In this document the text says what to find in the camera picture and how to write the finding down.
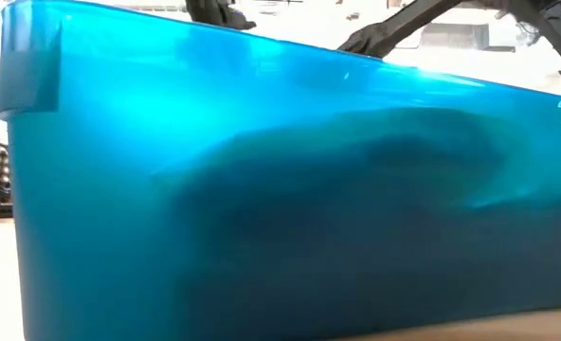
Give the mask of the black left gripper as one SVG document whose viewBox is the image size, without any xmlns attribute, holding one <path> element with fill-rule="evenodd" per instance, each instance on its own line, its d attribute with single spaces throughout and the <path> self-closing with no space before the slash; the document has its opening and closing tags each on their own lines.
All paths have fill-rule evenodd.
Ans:
<svg viewBox="0 0 561 341">
<path fill-rule="evenodd" d="M 228 0 L 185 0 L 186 10 L 193 22 L 249 30 L 257 26 L 254 21 L 247 20 L 244 14 L 233 9 Z"/>
</svg>

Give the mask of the blue plastic basket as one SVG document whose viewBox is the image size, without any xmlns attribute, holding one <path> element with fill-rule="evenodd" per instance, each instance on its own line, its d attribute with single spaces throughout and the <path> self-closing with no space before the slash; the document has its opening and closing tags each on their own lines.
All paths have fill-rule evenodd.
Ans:
<svg viewBox="0 0 561 341">
<path fill-rule="evenodd" d="M 2 11 L 26 341 L 561 307 L 561 95 L 71 0 Z"/>
</svg>

